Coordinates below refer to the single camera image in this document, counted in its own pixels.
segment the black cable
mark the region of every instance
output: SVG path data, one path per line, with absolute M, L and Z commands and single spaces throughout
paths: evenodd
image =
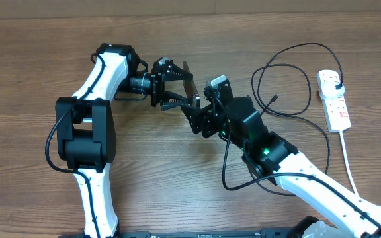
M 224 112 L 224 106 L 223 106 L 222 102 L 220 101 L 220 99 L 218 99 L 218 97 L 214 97 L 214 99 L 216 99 L 216 102 L 222 108 L 222 111 Z
M 214 103 L 214 100 L 211 100 L 211 105 L 212 105 L 212 114 L 216 115 L 216 104 Z
M 229 187 L 226 184 L 226 164 L 228 162 L 228 153 L 229 153 L 229 145 L 230 145 L 230 136 L 232 134 L 232 131 L 229 130 L 228 139 L 226 142 L 226 150 L 224 151 L 224 160 L 223 160 L 223 169 L 222 169 L 222 182 L 223 187 L 227 190 L 229 190 Z
M 255 89 L 254 89 L 254 85 L 253 85 L 253 79 L 254 79 L 254 76 L 255 74 L 262 70 L 262 69 L 266 69 L 268 67 L 292 67 L 294 69 L 297 69 L 299 70 L 302 74 L 304 74 L 304 77 L 306 78 L 307 80 L 307 84 L 308 84 L 308 103 L 306 105 L 306 107 L 300 111 L 300 112 L 295 112 L 295 113 L 290 113 L 290 114 L 287 114 L 287 113 L 283 113 L 283 112 L 277 112 L 275 110 L 272 110 L 269 108 L 269 105 L 264 105 L 263 102 L 259 101 L 261 100 L 261 96 L 258 94 L 259 98 L 257 98 L 257 95 L 255 94 Z M 297 114 L 301 114 L 301 113 L 304 113 L 308 107 L 310 106 L 310 103 L 311 103 L 311 84 L 310 84 L 310 80 L 308 79 L 308 76 L 307 74 L 304 72 L 304 70 L 300 69 L 299 67 L 295 66 L 295 65 L 290 65 L 290 64 L 287 64 L 287 63 L 280 63 L 280 64 L 274 64 L 274 65 L 266 65 L 264 67 L 260 67 L 259 69 L 255 70 L 254 73 L 252 74 L 252 77 L 251 77 L 251 88 L 252 88 L 252 91 L 253 91 L 253 94 L 254 94 L 254 97 L 255 97 L 255 100 L 257 101 L 257 104 L 263 109 L 262 113 L 266 112 L 267 114 L 271 114 L 273 116 L 282 116 L 282 117 L 287 117 L 287 118 L 294 118 L 294 119 L 299 119 L 299 120 L 303 120 L 313 126 L 315 126 L 323 135 L 324 135 L 324 138 L 326 140 L 326 144 L 327 144 L 327 163 L 326 163 L 326 166 L 325 166 L 325 170 L 324 170 L 324 173 L 327 174 L 328 170 L 329 170 L 329 164 L 330 164 L 330 142 L 329 142 L 329 137 L 327 136 L 326 132 L 321 128 L 319 127 L 317 124 L 305 119 L 305 118 L 301 118 L 301 117 L 298 117 L 298 116 L 295 116 Z M 262 185 L 259 184 L 259 186 L 266 190 L 266 188 Z
M 252 179 L 255 180 L 256 178 L 254 177 L 254 174 L 249 170 L 249 168 L 248 168 L 248 171 L 249 171 L 249 174 L 251 175 Z M 276 191 L 270 190 L 270 189 L 264 187 L 263 185 L 261 185 L 259 182 L 257 182 L 257 185 L 260 188 L 262 188 L 264 191 L 270 192 L 272 194 L 281 195 L 281 196 L 296 196 L 295 194 L 291 194 L 291 193 L 276 192 Z
M 297 45 L 295 45 L 295 46 L 287 47 L 286 49 L 281 50 L 281 51 L 279 51 L 277 54 L 275 54 L 275 55 L 270 59 L 270 61 L 267 63 L 267 65 L 266 65 L 265 67 L 266 67 L 266 68 L 269 67 L 270 63 L 273 62 L 273 60 L 275 60 L 276 57 L 277 57 L 279 54 L 281 54 L 281 53 L 283 53 L 283 52 L 285 52 L 285 51 L 287 51 L 287 50 L 290 50 L 290 49 L 299 47 L 299 46 L 307 46 L 307 45 L 317 45 L 317 46 L 322 46 L 322 47 L 326 48 L 327 50 L 329 50 L 329 52 L 333 55 L 333 57 L 334 57 L 335 60 L 336 60 L 337 66 L 339 66 L 339 71 L 340 71 L 340 73 L 341 73 L 341 83 L 338 84 L 338 85 L 336 86 L 336 89 L 340 89 L 340 88 L 342 87 L 342 85 L 343 85 L 343 72 L 342 72 L 341 63 L 340 63 L 339 60 L 337 59 L 337 56 L 335 55 L 335 53 L 334 53 L 329 47 L 327 47 L 327 46 L 325 46 L 325 45 L 323 45 L 323 44 L 320 44 L 320 43 L 302 43 L 302 44 L 297 44 Z M 263 72 L 261 72 L 260 81 L 261 81 L 261 78 L 262 78 L 263 75 L 264 75 L 264 72 L 265 72 L 266 68 L 264 68 Z M 262 104 L 263 106 L 265 106 L 264 103 L 263 103 L 263 101 L 261 100 L 261 97 L 259 97 L 259 100 L 261 101 L 261 104 Z
M 97 76 L 97 78 L 93 81 L 92 85 L 90 87 L 87 88 L 87 91 L 85 92 L 85 94 L 83 94 L 81 97 L 79 97 L 73 104 L 72 106 L 66 111 L 64 112 L 64 114 L 62 114 L 62 116 L 60 117 L 60 119 L 57 120 L 57 122 L 54 124 L 54 126 L 52 127 L 51 129 L 51 132 L 49 133 L 48 135 L 48 138 L 46 139 L 46 144 L 45 144 L 45 158 L 46 158 L 46 162 L 48 162 L 48 164 L 51 166 L 51 168 L 53 168 L 54 170 L 56 171 L 59 171 L 59 172 L 63 172 L 63 173 L 75 173 L 75 174 L 78 174 L 80 176 L 83 177 L 83 179 L 85 180 L 85 184 L 87 185 L 87 191 L 88 191 L 88 194 L 89 194 L 89 203 L 90 203 L 90 206 L 91 206 L 91 215 L 92 215 L 92 222 L 94 223 L 95 225 L 95 231 L 97 233 L 97 237 L 98 238 L 101 238 L 100 234 L 99 234 L 99 229 L 98 229 L 98 224 L 97 224 L 97 217 L 95 216 L 95 211 L 93 209 L 93 198 L 92 198 L 92 191 L 91 191 L 91 183 L 90 183 L 90 180 L 87 178 L 87 176 L 85 174 L 83 174 L 82 172 L 79 172 L 79 171 L 73 171 L 73 170 L 70 170 L 70 169 L 62 169 L 62 168 L 59 168 L 57 166 L 55 166 L 52 161 L 51 161 L 51 158 L 50 158 L 50 144 L 51 144 L 51 139 L 52 137 L 54 136 L 58 126 L 60 125 L 60 123 L 64 120 L 64 118 L 67 116 L 67 114 L 72 111 L 74 109 L 74 107 L 79 104 L 82 100 L 84 100 L 87 95 L 89 95 L 89 93 L 92 92 L 92 89 L 95 87 L 95 85 L 98 83 L 98 80 L 101 78 L 101 76 L 103 75 L 104 73 L 104 68 L 106 67 L 105 65 L 105 62 L 104 62 L 104 59 L 97 53 L 94 53 L 91 55 L 91 61 L 93 63 L 95 63 L 95 61 L 93 60 L 93 57 L 96 56 L 98 57 L 100 60 L 101 60 L 101 70 L 99 71 L 99 74 Z
M 228 140 L 227 140 L 226 138 L 224 138 L 222 134 L 219 133 L 219 134 L 218 134 L 218 137 L 219 137 L 220 139 L 222 139 L 222 141 L 224 141 L 224 142 L 227 143 Z
M 268 109 L 268 107 L 269 107 L 272 103 L 274 103 L 274 102 L 277 100 L 277 98 L 278 98 L 278 95 L 275 95 L 275 96 L 273 96 L 273 97 L 271 98 L 270 102 L 267 103 L 267 105 L 265 106 L 264 110 L 260 113 L 260 116 L 262 116 L 262 115 L 264 114 L 264 112 Z
M 140 99 L 132 99 L 132 98 L 116 98 L 114 97 L 114 100 L 118 100 L 118 101 L 126 101 L 126 102 L 138 102 L 138 101 L 142 101 L 142 100 L 145 100 L 147 97 L 147 95 L 144 95 L 144 97 L 140 98 Z
M 144 67 L 145 67 L 145 70 L 144 72 L 148 72 L 148 64 L 143 60 L 143 59 L 139 59 L 139 63 L 142 64 Z

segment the cable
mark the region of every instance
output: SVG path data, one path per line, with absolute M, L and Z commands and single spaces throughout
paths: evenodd
M 140 99 L 127 99 L 127 98 L 116 98 L 114 97 L 114 100 L 118 100 L 118 101 L 126 101 L 126 102 L 137 102 L 137 101 L 142 101 L 142 100 L 145 100 L 147 97 L 147 95 L 144 95 L 143 98 L 140 98 Z
M 218 99 L 218 97 L 213 97 L 213 99 L 216 100 L 216 102 L 217 102 L 218 105 L 222 108 L 222 110 L 223 110 L 223 112 L 224 112 L 224 106 L 223 106 L 222 102 L 220 102 L 220 99 Z
M 230 136 L 232 134 L 232 131 L 229 130 L 228 139 L 226 142 L 226 150 L 224 151 L 224 160 L 223 160 L 223 169 L 222 169 L 222 182 L 223 187 L 227 190 L 229 190 L 229 187 L 226 184 L 226 164 L 228 162 L 228 153 L 229 153 L 229 145 L 230 145 Z
M 329 137 L 327 136 L 326 132 L 321 128 L 319 127 L 317 124 L 305 119 L 305 118 L 301 118 L 299 116 L 296 116 L 296 115 L 299 115 L 299 114 L 302 114 L 304 113 L 305 111 L 307 111 L 308 107 L 310 106 L 311 104 L 311 84 L 310 84 L 310 80 L 308 79 L 308 76 L 306 75 L 306 73 L 300 69 L 299 67 L 295 66 L 295 65 L 290 65 L 290 64 L 287 64 L 287 63 L 280 63 L 280 64 L 274 64 L 274 65 L 271 65 L 270 63 L 282 52 L 286 51 L 286 50 L 289 50 L 289 49 L 292 49 L 292 48 L 295 48 L 295 47 L 298 47 L 298 46 L 304 46 L 304 45 L 319 45 L 319 46 L 323 46 L 324 48 L 328 49 L 333 57 L 336 59 L 336 62 L 337 62 L 337 65 L 339 66 L 339 69 L 340 69 L 340 72 L 341 72 L 341 79 L 343 78 L 343 72 L 342 72 L 342 68 L 341 68 L 341 64 L 339 63 L 339 60 L 337 59 L 336 55 L 333 53 L 333 51 L 331 51 L 330 48 L 328 48 L 327 46 L 323 45 L 323 44 L 319 44 L 319 43 L 304 43 L 304 44 L 299 44 L 299 45 L 295 45 L 295 46 L 291 46 L 289 48 L 286 48 L 282 51 L 280 51 L 279 53 L 275 54 L 271 59 L 270 61 L 267 63 L 266 66 L 264 67 L 260 67 L 259 69 L 255 70 L 254 73 L 252 74 L 252 77 L 251 77 L 251 88 L 252 88 L 252 92 L 253 92 L 253 95 L 254 95 L 254 98 L 255 98 L 255 101 L 257 102 L 257 104 L 261 107 L 261 109 L 263 109 L 262 113 L 263 114 L 264 112 L 266 112 L 267 114 L 271 114 L 272 116 L 282 116 L 282 117 L 287 117 L 287 118 L 293 118 L 293 119 L 298 119 L 298 120 L 302 120 L 302 121 L 305 121 L 313 126 L 315 126 L 323 135 L 324 135 L 324 138 L 326 140 L 326 144 L 327 144 L 327 163 L 326 163 L 326 167 L 325 167 L 325 174 L 327 174 L 328 170 L 329 170 L 329 164 L 330 164 L 330 142 L 329 142 Z M 294 112 L 294 113 L 283 113 L 283 112 L 278 112 L 278 111 L 275 111 L 271 108 L 269 108 L 269 104 L 266 105 L 262 99 L 261 99 L 261 96 L 260 96 L 260 85 L 261 85 L 261 79 L 263 77 L 263 74 L 265 72 L 265 70 L 269 67 L 292 67 L 294 69 L 297 69 L 299 70 L 302 74 L 304 74 L 304 77 L 306 78 L 306 81 L 307 81 L 307 84 L 308 84 L 308 103 L 306 105 L 306 107 L 301 110 L 300 112 Z M 257 85 L 257 94 L 255 94 L 255 88 L 254 88 L 254 76 L 255 74 L 260 71 L 260 70 L 263 70 L 263 72 L 261 73 L 261 76 L 259 78 L 259 81 L 258 81 L 258 85 Z
M 345 166 L 347 168 L 347 174 L 348 174 L 349 182 L 351 182 L 351 186 L 352 186 L 352 189 L 354 190 L 355 195 L 359 196 L 357 188 L 355 188 L 355 183 L 354 183 L 354 179 L 352 178 L 351 170 L 349 168 L 347 148 L 345 146 L 345 139 L 343 138 L 343 132 L 342 131 L 339 131 L 339 136 L 341 138 L 343 160 L 345 161 Z
M 254 177 L 254 174 L 249 170 L 249 168 L 248 168 L 248 171 L 249 171 L 249 174 L 251 175 L 252 179 L 255 180 L 256 178 Z M 270 190 L 270 189 L 264 187 L 263 185 L 261 185 L 259 182 L 257 182 L 257 185 L 260 188 L 262 188 L 264 191 L 270 192 L 272 194 L 281 195 L 281 196 L 296 196 L 295 194 L 291 194 L 291 193 L 276 192 L 276 191 Z
M 274 102 L 277 100 L 277 98 L 278 98 L 278 95 L 275 95 L 275 96 L 273 96 L 273 97 L 271 98 L 270 102 L 267 103 L 267 105 L 265 106 L 265 108 L 264 108 L 263 111 L 261 112 L 260 116 L 262 116 L 262 115 L 264 114 L 264 112 L 268 109 L 268 107 L 269 107 L 272 103 L 274 103 Z
M 226 143 L 228 142 L 228 140 L 227 140 L 226 138 L 224 138 L 223 135 L 222 135 L 221 133 L 218 134 L 218 137 L 219 137 L 220 139 L 222 139 L 222 141 L 224 141 L 224 142 L 226 142 Z
M 214 103 L 214 100 L 211 100 L 211 105 L 212 105 L 212 114 L 216 115 L 216 104 Z
M 78 98 L 73 104 L 72 106 L 66 110 L 66 112 L 64 112 L 64 114 L 62 114 L 62 116 L 60 116 L 60 119 L 57 120 L 57 122 L 54 124 L 54 126 L 52 127 L 51 129 L 51 132 L 49 133 L 48 135 L 48 138 L 46 139 L 46 143 L 45 143 L 45 158 L 46 158 L 46 162 L 51 166 L 51 168 L 53 168 L 54 170 L 56 171 L 59 171 L 59 172 L 63 172 L 63 173 L 75 173 L 75 174 L 78 174 L 80 176 L 83 177 L 83 179 L 85 180 L 85 184 L 87 185 L 87 191 L 88 191 L 88 194 L 89 194 L 89 203 L 90 203 L 90 206 L 91 206 L 91 216 L 92 216 L 92 222 L 94 223 L 95 225 L 95 231 L 97 233 L 97 237 L 98 238 L 101 238 L 100 234 L 99 234 L 99 229 L 98 229 L 98 224 L 97 224 L 97 217 L 95 216 L 95 211 L 93 209 L 93 198 L 92 198 L 92 191 L 91 191 L 91 183 L 90 183 L 90 180 L 87 178 L 87 176 L 85 174 L 83 174 L 82 172 L 80 171 L 73 171 L 73 170 L 70 170 L 70 169 L 62 169 L 62 168 L 59 168 L 57 166 L 55 166 L 52 161 L 51 161 L 51 158 L 50 158 L 50 144 L 51 144 L 51 139 L 52 137 L 54 136 L 58 126 L 61 124 L 61 122 L 64 120 L 64 118 L 67 116 L 67 114 L 72 111 L 75 106 L 77 104 L 79 104 L 81 101 L 83 101 L 87 95 L 89 95 L 89 93 L 92 92 L 92 89 L 95 87 L 95 85 L 98 83 L 98 80 L 101 78 L 101 76 L 103 75 L 104 73 L 104 68 L 106 67 L 105 65 L 105 62 L 104 62 L 104 59 L 97 53 L 93 53 L 91 54 L 91 61 L 93 63 L 95 63 L 93 57 L 96 56 L 100 59 L 101 61 L 101 70 L 99 71 L 99 74 L 97 76 L 97 78 L 93 81 L 93 83 L 91 84 L 91 86 L 89 86 L 87 88 L 87 91 L 85 92 L 85 94 L 83 94 L 80 98 Z
M 145 67 L 144 72 L 147 73 L 148 69 L 149 69 L 148 68 L 148 64 L 143 59 L 139 59 L 139 63 L 142 64 Z

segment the power socket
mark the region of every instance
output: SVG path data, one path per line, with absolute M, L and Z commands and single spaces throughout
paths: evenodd
M 336 89 L 340 83 L 339 74 L 333 70 L 321 70 L 317 74 L 318 91 L 329 132 L 339 132 L 351 127 L 348 108 L 343 93 L 345 87 Z
M 317 82 L 321 99 L 334 99 L 343 96 L 345 93 L 345 86 L 343 85 L 340 89 L 336 89 L 336 86 L 341 83 L 339 74 L 336 71 L 321 70 L 317 74 Z

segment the wood grain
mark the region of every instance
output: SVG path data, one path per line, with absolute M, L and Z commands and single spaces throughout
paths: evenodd
M 381 11 L 381 0 L 0 0 L 0 19 Z
M 150 65 L 160 56 L 187 60 L 200 90 L 207 79 L 224 74 L 236 96 L 252 96 L 252 72 L 277 51 L 302 42 L 328 45 L 345 74 L 353 125 L 345 137 L 354 180 L 362 197 L 381 205 L 381 12 L 0 20 L 0 237 L 83 231 L 76 182 L 49 168 L 44 142 L 55 122 L 56 99 L 82 85 L 93 68 L 89 55 L 102 42 L 131 44 Z M 337 69 L 333 57 L 312 46 L 277 62 L 307 72 L 312 103 L 303 117 L 326 129 L 316 73 Z M 167 88 L 183 92 L 181 83 Z M 280 93 L 272 107 L 287 112 L 301 110 L 308 99 L 306 81 L 293 69 L 269 69 L 261 92 L 263 100 Z M 180 109 L 161 112 L 146 100 L 114 102 L 112 111 L 118 143 L 110 179 L 123 231 L 254 230 L 319 216 L 299 198 L 256 186 L 224 190 L 224 142 L 194 135 Z M 324 169 L 327 150 L 319 131 L 294 120 L 263 120 Z M 328 135 L 329 174 L 350 188 L 339 136 Z M 51 156 L 65 166 L 54 143 Z M 231 148 L 229 184 L 250 179 L 240 157 Z

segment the power cord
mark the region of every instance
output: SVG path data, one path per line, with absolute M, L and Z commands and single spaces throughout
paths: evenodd
M 64 118 L 67 116 L 67 114 L 72 111 L 76 105 L 78 105 L 81 101 L 83 101 L 87 95 L 89 95 L 89 93 L 92 92 L 92 89 L 95 87 L 95 85 L 98 83 L 98 80 L 101 78 L 101 76 L 103 75 L 104 73 L 104 68 L 106 67 L 105 65 L 105 62 L 104 62 L 104 59 L 97 53 L 94 53 L 94 54 L 91 54 L 91 61 L 93 63 L 95 63 L 95 60 L 93 59 L 93 57 L 96 56 L 100 59 L 101 61 L 101 70 L 99 71 L 99 74 L 97 76 L 97 78 L 93 81 L 92 85 L 90 87 L 88 87 L 87 91 L 85 94 L 82 95 L 82 97 L 79 97 L 73 104 L 72 106 L 69 108 L 69 110 L 67 110 L 66 112 L 64 112 L 64 114 L 62 114 L 62 116 L 60 117 L 60 119 L 57 120 L 57 122 L 54 124 L 54 126 L 52 127 L 51 129 L 51 132 L 50 134 L 48 135 L 48 138 L 46 139 L 46 144 L 45 144 L 45 158 L 46 158 L 46 162 L 48 162 L 48 164 L 51 166 L 51 168 L 53 168 L 54 170 L 56 171 L 59 171 L 59 172 L 63 172 L 63 173 L 71 173 L 71 174 L 78 174 L 80 176 L 83 177 L 83 179 L 85 180 L 85 184 L 87 185 L 87 191 L 88 191 L 88 194 L 89 194 L 89 203 L 90 203 L 90 206 L 91 206 L 91 215 L 92 215 L 92 222 L 94 223 L 95 225 L 95 231 L 97 233 L 97 237 L 98 238 L 101 238 L 101 235 L 99 234 L 99 229 L 98 229 L 98 224 L 97 224 L 97 217 L 95 216 L 95 211 L 93 209 L 93 198 L 92 198 L 92 191 L 91 191 L 91 183 L 90 183 L 90 180 L 87 178 L 87 176 L 80 172 L 80 171 L 74 171 L 74 170 L 70 170 L 70 169 L 62 169 L 62 168 L 59 168 L 57 166 L 55 166 L 52 161 L 51 161 L 51 158 L 50 158 L 50 144 L 51 144 L 51 139 L 52 137 L 54 136 L 58 126 L 60 125 L 60 123 L 64 120 Z
M 143 59 L 139 59 L 139 63 L 145 67 L 144 72 L 145 73 L 148 72 L 148 69 L 149 69 L 148 64 Z
M 343 138 L 343 131 L 341 131 L 341 130 L 339 131 L 339 137 L 341 138 L 343 160 L 345 161 L 345 167 L 347 168 L 347 174 L 348 174 L 349 182 L 351 183 L 352 189 L 354 190 L 354 194 L 357 196 L 360 196 L 358 194 L 357 188 L 355 187 L 354 179 L 352 178 L 351 170 L 349 168 L 347 147 L 345 146 L 345 139 Z
M 304 72 L 304 70 L 300 69 L 299 67 L 295 66 L 295 65 L 290 65 L 290 64 L 287 64 L 287 63 L 279 63 L 279 64 L 271 64 L 271 62 L 273 62 L 273 60 L 275 60 L 275 58 L 282 52 L 285 52 L 289 49 L 292 49 L 292 48 L 296 48 L 296 47 L 299 47 L 299 46 L 305 46 L 305 45 L 318 45 L 318 46 L 322 46 L 324 48 L 326 48 L 327 50 L 330 51 L 330 53 L 333 55 L 333 57 L 335 58 L 336 62 L 337 62 L 337 65 L 339 66 L 339 70 L 340 70 L 340 73 L 341 73 L 341 83 L 337 86 L 337 87 L 341 87 L 341 85 L 343 84 L 343 72 L 342 72 L 342 67 L 341 67 L 341 64 L 339 62 L 339 60 L 337 59 L 337 56 L 335 55 L 335 53 L 327 46 L 323 45 L 323 44 L 320 44 L 320 43 L 303 43 L 303 44 L 298 44 L 298 45 L 295 45 L 295 46 L 291 46 L 291 47 L 288 47 L 284 50 L 281 50 L 279 53 L 275 54 L 270 60 L 269 62 L 267 63 L 266 66 L 264 67 L 260 67 L 259 69 L 255 70 L 254 73 L 252 74 L 252 77 L 251 77 L 251 88 L 252 88 L 252 92 L 253 92 L 253 95 L 254 95 L 254 98 L 255 98 L 255 101 L 257 102 L 257 104 L 261 107 L 261 109 L 263 109 L 262 113 L 266 112 L 267 114 L 270 114 L 272 116 L 282 116 L 282 117 L 287 117 L 287 118 L 293 118 L 293 119 L 298 119 L 298 120 L 302 120 L 304 122 L 307 122 L 313 126 L 315 126 L 323 135 L 324 135 L 324 138 L 326 140 L 326 144 L 327 144 L 327 164 L 326 164 L 326 167 L 325 167 L 325 174 L 327 174 L 328 170 L 329 170 L 329 164 L 330 164 L 330 142 L 329 142 L 329 137 L 327 136 L 326 132 L 321 128 L 319 127 L 317 124 L 311 122 L 310 120 L 308 119 L 305 119 L 305 118 L 301 118 L 299 116 L 296 116 L 296 115 L 299 115 L 299 114 L 302 114 L 304 113 L 305 111 L 307 111 L 308 107 L 310 106 L 311 104 L 311 95 L 312 95 L 312 92 L 311 92 L 311 84 L 310 84 L 310 80 L 308 79 L 308 76 L 307 74 Z M 297 69 L 299 70 L 302 74 L 304 74 L 304 77 L 306 78 L 307 80 L 307 84 L 308 84 L 308 103 L 307 105 L 305 106 L 305 108 L 303 110 L 301 110 L 300 112 L 294 112 L 294 113 L 284 113 L 284 112 L 278 112 L 278 111 L 275 111 L 271 108 L 269 108 L 269 105 L 266 105 L 263 100 L 261 99 L 261 95 L 260 95 L 260 85 L 261 85 L 261 79 L 263 78 L 263 75 L 264 75 L 264 72 L 267 68 L 269 67 L 292 67 L 294 69 Z M 260 78 L 259 78 L 259 81 L 258 81 L 258 85 L 257 85 L 257 94 L 255 94 L 255 88 L 254 88 L 254 76 L 255 74 L 260 71 L 260 70 L 263 70 L 261 75 L 260 75 Z

